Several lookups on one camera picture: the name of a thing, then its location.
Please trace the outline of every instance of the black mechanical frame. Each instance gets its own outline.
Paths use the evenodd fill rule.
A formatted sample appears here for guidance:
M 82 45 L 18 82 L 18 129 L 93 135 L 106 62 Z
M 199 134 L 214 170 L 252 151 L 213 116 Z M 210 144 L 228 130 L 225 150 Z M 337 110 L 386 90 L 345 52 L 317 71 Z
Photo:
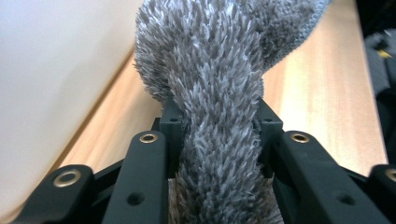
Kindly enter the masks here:
M 377 165 L 369 177 L 340 167 L 310 134 L 283 132 L 262 100 L 254 127 L 261 134 L 262 174 L 285 223 L 396 223 L 396 167 Z M 68 165 L 48 175 L 14 223 L 167 223 L 168 179 L 183 147 L 182 113 L 172 97 L 151 131 L 137 134 L 123 161 L 93 174 Z

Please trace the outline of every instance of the gray fuzzy towel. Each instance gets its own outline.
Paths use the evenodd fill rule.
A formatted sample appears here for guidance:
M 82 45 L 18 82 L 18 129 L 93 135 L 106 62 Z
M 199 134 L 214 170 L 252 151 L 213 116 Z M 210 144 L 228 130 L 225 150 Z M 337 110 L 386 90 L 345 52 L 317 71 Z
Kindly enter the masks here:
M 147 0 L 136 67 L 152 96 L 175 96 L 186 125 L 172 223 L 279 223 L 253 130 L 262 74 L 301 45 L 328 0 Z

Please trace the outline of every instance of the screw hole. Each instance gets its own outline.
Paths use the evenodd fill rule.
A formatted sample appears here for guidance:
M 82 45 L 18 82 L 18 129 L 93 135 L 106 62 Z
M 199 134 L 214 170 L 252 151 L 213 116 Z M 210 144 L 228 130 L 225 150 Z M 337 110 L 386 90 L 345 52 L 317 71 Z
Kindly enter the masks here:
M 305 136 L 304 134 L 301 133 L 295 133 L 291 135 L 291 139 L 294 140 L 295 142 L 299 143 L 307 143 L 309 142 L 309 138 Z
M 353 198 L 351 196 L 349 196 L 348 194 L 346 194 L 346 193 L 335 192 L 334 193 L 334 197 L 340 203 L 344 203 L 344 204 L 347 204 L 347 205 L 354 205 L 355 204 L 355 200 L 353 200 Z
M 56 176 L 56 178 L 53 180 L 53 185 L 57 188 L 64 188 L 75 184 L 80 178 L 81 172 L 73 169 Z
M 145 201 L 145 194 L 142 192 L 134 192 L 128 196 L 126 201 L 131 206 L 137 206 Z
M 142 136 L 140 136 L 140 142 L 142 143 L 152 143 L 157 141 L 157 135 L 153 134 L 153 133 L 147 133 L 144 134 Z

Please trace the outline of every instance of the black plastic bracket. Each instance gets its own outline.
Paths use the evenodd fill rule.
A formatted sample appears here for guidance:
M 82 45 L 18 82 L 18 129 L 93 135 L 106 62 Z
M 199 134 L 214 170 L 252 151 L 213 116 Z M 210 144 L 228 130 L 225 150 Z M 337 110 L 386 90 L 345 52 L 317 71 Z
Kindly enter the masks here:
M 184 145 L 184 130 L 182 126 L 182 112 L 177 107 L 174 98 L 169 96 L 163 108 L 160 119 L 160 132 L 166 137 L 169 148 L 168 178 L 175 178 L 179 166 L 179 156 Z
M 137 134 L 124 159 L 103 223 L 167 223 L 167 149 L 162 133 Z
M 68 165 L 52 172 L 30 195 L 13 223 L 75 222 L 89 205 L 92 181 L 92 169 L 85 165 Z
M 308 133 L 283 133 L 264 150 L 271 150 L 274 192 L 285 223 L 389 223 Z

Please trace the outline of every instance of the fluffy fabric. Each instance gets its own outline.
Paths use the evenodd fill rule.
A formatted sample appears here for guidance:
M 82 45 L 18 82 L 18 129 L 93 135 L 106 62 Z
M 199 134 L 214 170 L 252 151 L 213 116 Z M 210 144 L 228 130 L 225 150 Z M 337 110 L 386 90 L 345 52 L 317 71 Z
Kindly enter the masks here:
M 171 222 L 282 222 L 257 164 L 261 76 L 306 40 L 327 4 L 147 0 L 140 8 L 136 67 L 155 99 L 174 95 L 186 126 Z

